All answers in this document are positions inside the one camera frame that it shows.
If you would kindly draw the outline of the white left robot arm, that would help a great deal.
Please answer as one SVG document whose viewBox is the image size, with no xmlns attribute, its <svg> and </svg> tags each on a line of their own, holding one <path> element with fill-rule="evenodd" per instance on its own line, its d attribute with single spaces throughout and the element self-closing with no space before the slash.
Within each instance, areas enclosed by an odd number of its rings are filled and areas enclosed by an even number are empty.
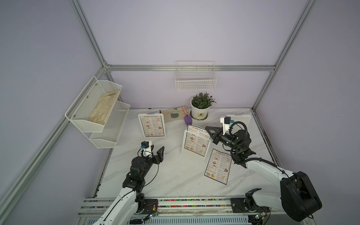
<svg viewBox="0 0 360 225">
<path fill-rule="evenodd" d="M 151 211 L 144 218 L 132 217 L 145 210 L 145 196 L 142 193 L 146 186 L 145 176 L 156 164 L 159 165 L 164 160 L 165 147 L 162 146 L 156 154 L 153 153 L 154 145 L 151 141 L 143 141 L 138 151 L 138 156 L 131 161 L 129 173 L 122 184 L 122 189 L 116 199 L 105 211 L 105 213 L 94 223 L 96 225 L 136 225 L 144 224 L 154 214 L 157 207 L 151 205 Z"/>
</svg>

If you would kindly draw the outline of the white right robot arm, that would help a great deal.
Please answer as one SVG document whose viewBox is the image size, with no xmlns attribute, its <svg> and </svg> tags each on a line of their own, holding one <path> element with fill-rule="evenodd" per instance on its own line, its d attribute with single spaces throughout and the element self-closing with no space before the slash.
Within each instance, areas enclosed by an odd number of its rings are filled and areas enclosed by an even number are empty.
<svg viewBox="0 0 360 225">
<path fill-rule="evenodd" d="M 277 187 L 275 192 L 267 192 L 255 187 L 245 194 L 242 203 L 232 198 L 233 207 L 256 212 L 258 210 L 281 210 L 292 220 L 301 222 L 305 218 L 313 218 L 313 214 L 322 208 L 310 178 L 304 172 L 292 172 L 263 159 L 250 149 L 251 138 L 248 128 L 241 121 L 233 121 L 225 117 L 222 127 L 206 126 L 214 144 L 222 143 L 234 164 L 256 172 Z"/>
</svg>

